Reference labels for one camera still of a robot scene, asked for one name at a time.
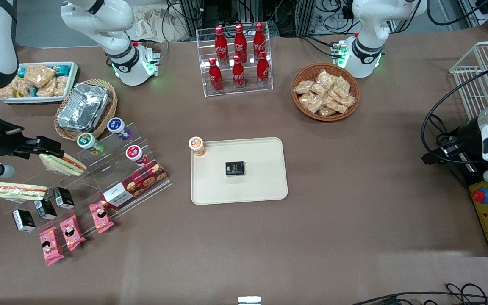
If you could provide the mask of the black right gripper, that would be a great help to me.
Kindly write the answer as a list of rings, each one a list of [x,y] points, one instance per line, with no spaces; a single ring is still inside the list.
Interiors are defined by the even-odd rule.
[[[45,136],[36,139],[25,137],[22,131],[25,128],[11,124],[0,119],[0,156],[16,156],[29,159],[30,155],[51,155],[63,158],[64,151],[61,143]]]

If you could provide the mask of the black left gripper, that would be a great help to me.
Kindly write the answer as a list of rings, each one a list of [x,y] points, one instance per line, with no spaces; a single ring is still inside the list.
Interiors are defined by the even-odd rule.
[[[442,135],[446,143],[421,157],[426,165],[445,164],[449,160],[482,160],[482,132],[477,118]]]

